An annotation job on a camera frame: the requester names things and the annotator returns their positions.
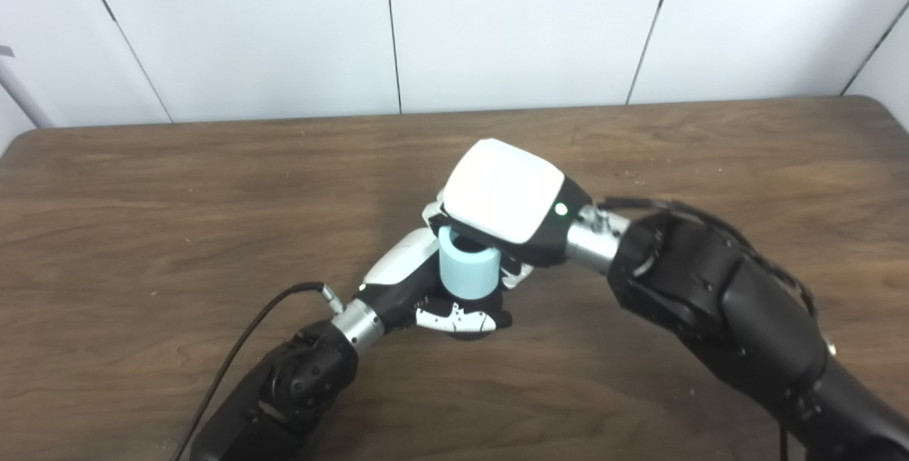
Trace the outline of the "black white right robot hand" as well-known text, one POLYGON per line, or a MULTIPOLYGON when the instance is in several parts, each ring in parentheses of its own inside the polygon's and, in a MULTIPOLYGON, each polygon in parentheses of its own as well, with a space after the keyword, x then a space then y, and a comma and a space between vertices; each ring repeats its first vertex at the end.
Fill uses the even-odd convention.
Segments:
POLYGON ((509 290, 536 268, 577 260, 601 272, 614 256, 591 196, 554 164, 497 139, 477 141, 458 160, 422 216, 435 234, 447 226, 500 251, 509 290))

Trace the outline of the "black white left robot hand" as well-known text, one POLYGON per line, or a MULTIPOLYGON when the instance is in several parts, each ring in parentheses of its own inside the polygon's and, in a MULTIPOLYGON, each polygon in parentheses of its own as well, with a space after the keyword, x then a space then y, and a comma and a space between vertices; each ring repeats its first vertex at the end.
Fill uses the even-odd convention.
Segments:
POLYGON ((423 227, 374 264, 355 298, 386 334, 418 326, 477 340, 513 325, 503 276, 500 251, 449 226, 423 227))

